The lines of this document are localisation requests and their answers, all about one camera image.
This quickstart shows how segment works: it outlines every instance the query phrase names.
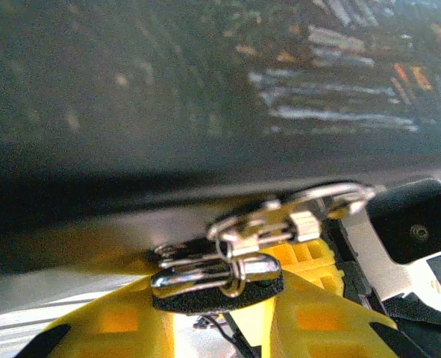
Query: black cable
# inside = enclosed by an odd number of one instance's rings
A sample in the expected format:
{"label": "black cable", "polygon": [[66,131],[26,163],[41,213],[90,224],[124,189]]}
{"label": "black cable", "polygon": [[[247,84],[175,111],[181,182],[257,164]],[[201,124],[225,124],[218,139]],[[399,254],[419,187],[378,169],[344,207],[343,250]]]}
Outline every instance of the black cable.
{"label": "black cable", "polygon": [[202,315],[202,317],[208,320],[211,324],[213,324],[216,327],[216,329],[219,330],[220,334],[227,342],[229,342],[231,345],[237,348],[237,345],[235,344],[234,340],[231,337],[229,337],[227,333],[225,333],[222,326],[220,326],[219,322],[217,322],[213,317],[209,315]]}
{"label": "black cable", "polygon": [[242,334],[242,331],[237,326],[237,323],[235,322],[234,318],[231,316],[230,313],[225,312],[223,314],[225,320],[227,321],[228,325],[232,329],[232,332],[234,332],[232,339],[235,342],[235,345],[237,346],[237,354],[239,358],[261,358],[261,346],[260,347],[252,347],[246,340],[245,336]]}

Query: metal clip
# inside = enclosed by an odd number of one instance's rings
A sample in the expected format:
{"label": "metal clip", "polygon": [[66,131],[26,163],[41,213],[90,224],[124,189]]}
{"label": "metal clip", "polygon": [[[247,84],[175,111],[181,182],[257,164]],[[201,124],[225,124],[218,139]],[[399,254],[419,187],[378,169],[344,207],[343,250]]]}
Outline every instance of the metal clip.
{"label": "metal clip", "polygon": [[216,253],[215,243],[205,238],[194,239],[177,245],[158,246],[154,249],[154,253],[160,256],[159,267],[162,269],[221,258]]}
{"label": "metal clip", "polygon": [[[222,259],[232,262],[282,242],[318,239],[322,220],[357,213],[374,196],[373,188],[352,182],[306,189],[284,203],[267,201],[257,211],[215,223],[207,238],[216,242],[217,254]],[[323,202],[326,198],[331,200],[328,206]]]}
{"label": "metal clip", "polygon": [[274,257],[258,254],[233,263],[211,260],[171,267],[154,275],[151,287],[159,298],[213,287],[219,287],[229,297],[237,297],[245,283],[272,280],[280,273],[280,263]]}

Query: yellow plastic part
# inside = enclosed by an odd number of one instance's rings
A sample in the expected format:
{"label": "yellow plastic part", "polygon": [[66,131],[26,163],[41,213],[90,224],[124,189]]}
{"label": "yellow plastic part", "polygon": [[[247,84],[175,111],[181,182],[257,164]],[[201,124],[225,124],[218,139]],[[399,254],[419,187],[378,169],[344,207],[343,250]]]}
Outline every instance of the yellow plastic part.
{"label": "yellow plastic part", "polygon": [[343,296],[344,272],[334,265],[334,252],[328,244],[317,239],[303,244],[283,244],[262,250],[276,257],[285,271],[297,274],[314,285]]}
{"label": "yellow plastic part", "polygon": [[49,358],[167,358],[175,355],[173,314],[152,306],[150,277],[51,323],[71,330]]}
{"label": "yellow plastic part", "polygon": [[[262,345],[262,358],[396,357],[369,326],[394,322],[340,297],[343,272],[323,240],[263,252],[281,261],[285,290],[231,312],[250,345]],[[154,309],[149,283],[145,277],[50,324],[71,330],[49,358],[174,357],[173,314]]]}
{"label": "yellow plastic part", "polygon": [[320,289],[284,271],[285,290],[276,296],[272,358],[397,357],[369,326],[394,321]]}
{"label": "yellow plastic part", "polygon": [[252,346],[262,345],[263,351],[270,351],[270,330],[272,328],[275,298],[269,298],[258,304],[230,311],[235,323]]}

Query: black strap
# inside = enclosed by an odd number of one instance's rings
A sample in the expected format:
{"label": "black strap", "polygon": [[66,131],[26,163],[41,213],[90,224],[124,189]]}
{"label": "black strap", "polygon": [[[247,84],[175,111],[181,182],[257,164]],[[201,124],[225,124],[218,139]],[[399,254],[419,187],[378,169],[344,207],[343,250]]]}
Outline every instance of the black strap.
{"label": "black strap", "polygon": [[405,298],[390,298],[384,302],[384,306],[392,318],[404,318],[441,326],[441,312],[429,307],[413,293]]}
{"label": "black strap", "polygon": [[394,330],[378,322],[369,324],[373,330],[383,339],[391,350],[400,358],[429,358],[413,340],[402,332]]}

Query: metal buckle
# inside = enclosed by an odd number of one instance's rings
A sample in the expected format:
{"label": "metal buckle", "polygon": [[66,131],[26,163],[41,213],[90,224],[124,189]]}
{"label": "metal buckle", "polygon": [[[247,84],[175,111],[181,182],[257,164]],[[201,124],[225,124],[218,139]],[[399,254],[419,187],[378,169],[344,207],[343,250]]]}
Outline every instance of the metal buckle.
{"label": "metal buckle", "polygon": [[164,270],[152,277],[152,292],[167,298],[219,287],[224,295],[237,297],[247,282],[271,280],[281,273],[280,263],[259,254],[261,248],[318,239],[323,220],[355,214],[374,196],[373,188],[359,183],[318,186],[217,222],[208,229],[207,239],[156,248]]}
{"label": "metal buckle", "polygon": [[[207,238],[227,262],[282,242],[318,239],[321,222],[341,219],[362,210],[375,191],[359,183],[335,183],[306,189],[284,203],[267,201],[263,208],[244,216],[232,216],[213,224]],[[322,201],[329,198],[327,206]]]}
{"label": "metal buckle", "polygon": [[280,273],[280,263],[274,257],[258,254],[233,263],[217,259],[171,267],[154,275],[151,287],[159,298],[213,287],[219,287],[228,297],[237,297],[245,283],[272,280]]}

